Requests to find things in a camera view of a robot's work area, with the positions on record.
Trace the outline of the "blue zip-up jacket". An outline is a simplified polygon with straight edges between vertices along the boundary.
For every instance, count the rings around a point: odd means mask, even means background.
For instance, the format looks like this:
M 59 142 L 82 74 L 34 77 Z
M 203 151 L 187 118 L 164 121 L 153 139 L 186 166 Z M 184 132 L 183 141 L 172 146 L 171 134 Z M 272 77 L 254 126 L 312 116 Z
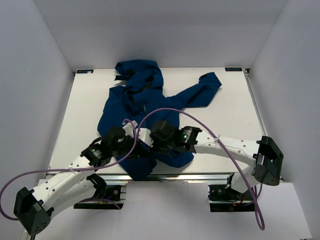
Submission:
M 150 60 L 129 60 L 118 62 L 116 80 L 125 81 L 124 86 L 110 88 L 102 116 L 97 125 L 103 137 L 124 119 L 140 123 L 150 112 L 158 110 L 143 123 L 150 129 L 158 120 L 165 120 L 177 127 L 180 124 L 176 110 L 207 107 L 222 83 L 214 72 L 199 77 L 198 83 L 176 95 L 165 97 L 164 78 L 158 64 Z

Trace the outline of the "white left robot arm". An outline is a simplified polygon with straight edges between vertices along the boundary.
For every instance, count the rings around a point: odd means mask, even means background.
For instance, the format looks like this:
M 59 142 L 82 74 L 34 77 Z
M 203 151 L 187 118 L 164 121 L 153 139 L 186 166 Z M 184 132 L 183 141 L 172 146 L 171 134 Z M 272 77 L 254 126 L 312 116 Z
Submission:
M 147 128 L 135 129 L 130 123 L 112 127 L 104 137 L 96 138 L 66 168 L 32 189 L 18 191 L 13 213 L 27 233 L 34 237 L 41 233 L 60 212 L 88 200 L 103 201 L 111 196 L 111 189 L 97 170 L 107 166 L 111 158 L 139 156 L 133 146 L 139 140 L 153 146 Z

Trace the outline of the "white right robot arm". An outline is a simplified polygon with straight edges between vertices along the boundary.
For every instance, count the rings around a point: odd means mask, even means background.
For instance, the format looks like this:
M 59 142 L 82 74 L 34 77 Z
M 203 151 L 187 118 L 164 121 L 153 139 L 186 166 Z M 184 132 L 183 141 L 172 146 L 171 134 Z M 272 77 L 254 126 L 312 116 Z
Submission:
M 179 129 L 164 120 L 153 125 L 149 137 L 151 147 L 161 153 L 210 154 L 246 164 L 244 170 L 228 177 L 225 192 L 233 200 L 256 185 L 280 184 L 284 154 L 271 137 L 262 136 L 260 140 L 214 137 L 198 127 Z

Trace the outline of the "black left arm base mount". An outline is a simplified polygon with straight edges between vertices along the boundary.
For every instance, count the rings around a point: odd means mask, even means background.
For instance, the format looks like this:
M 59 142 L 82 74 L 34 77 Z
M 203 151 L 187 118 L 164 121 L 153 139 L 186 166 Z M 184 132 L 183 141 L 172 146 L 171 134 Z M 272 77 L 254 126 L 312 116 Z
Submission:
M 121 210 L 123 208 L 127 193 L 127 187 L 125 185 L 106 183 L 102 177 L 95 173 L 87 176 L 82 182 L 84 184 L 93 184 L 93 186 L 89 188 L 93 190 L 93 194 L 76 203 L 73 206 L 74 209 Z

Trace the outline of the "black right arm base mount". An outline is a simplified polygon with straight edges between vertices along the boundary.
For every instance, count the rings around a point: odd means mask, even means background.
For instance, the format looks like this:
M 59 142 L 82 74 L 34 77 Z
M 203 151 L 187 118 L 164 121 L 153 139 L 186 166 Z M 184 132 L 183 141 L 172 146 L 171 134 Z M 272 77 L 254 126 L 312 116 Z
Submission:
M 227 178 L 226 184 L 208 186 L 208 200 L 211 213 L 254 212 L 255 204 L 246 185 L 244 193 L 231 189 L 231 181 L 235 174 Z

